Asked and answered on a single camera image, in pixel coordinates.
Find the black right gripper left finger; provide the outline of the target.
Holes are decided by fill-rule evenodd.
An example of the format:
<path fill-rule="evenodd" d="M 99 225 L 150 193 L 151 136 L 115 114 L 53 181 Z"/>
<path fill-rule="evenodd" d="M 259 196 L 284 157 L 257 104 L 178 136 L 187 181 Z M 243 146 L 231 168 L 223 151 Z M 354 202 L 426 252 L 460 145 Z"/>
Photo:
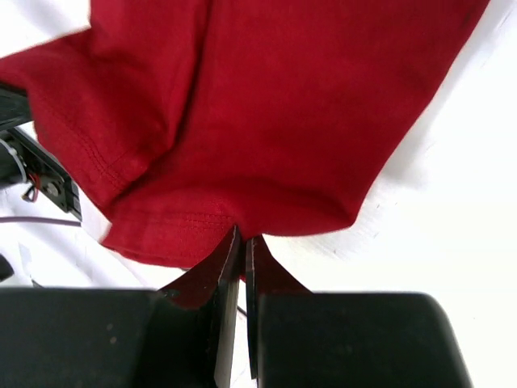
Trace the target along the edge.
<path fill-rule="evenodd" d="M 4 387 L 227 387 L 242 238 L 153 290 L 1 292 Z"/>

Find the red t shirt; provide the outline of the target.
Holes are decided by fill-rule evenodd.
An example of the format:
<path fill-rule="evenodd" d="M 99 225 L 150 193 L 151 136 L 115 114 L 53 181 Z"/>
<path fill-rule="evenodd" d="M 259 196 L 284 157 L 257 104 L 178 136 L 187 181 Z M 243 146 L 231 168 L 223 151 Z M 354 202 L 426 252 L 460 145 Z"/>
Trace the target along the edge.
<path fill-rule="evenodd" d="M 90 26 L 4 57 L 42 146 L 111 226 L 189 268 L 227 231 L 357 218 L 484 1 L 93 1 Z"/>

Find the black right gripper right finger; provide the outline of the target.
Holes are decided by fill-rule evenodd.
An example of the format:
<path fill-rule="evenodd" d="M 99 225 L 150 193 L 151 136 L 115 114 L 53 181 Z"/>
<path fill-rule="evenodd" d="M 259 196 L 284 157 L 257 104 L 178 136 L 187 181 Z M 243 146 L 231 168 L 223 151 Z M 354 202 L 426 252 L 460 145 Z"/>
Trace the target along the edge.
<path fill-rule="evenodd" d="M 315 293 L 246 244 L 250 372 L 260 387 L 469 387 L 443 308 L 408 292 Z"/>

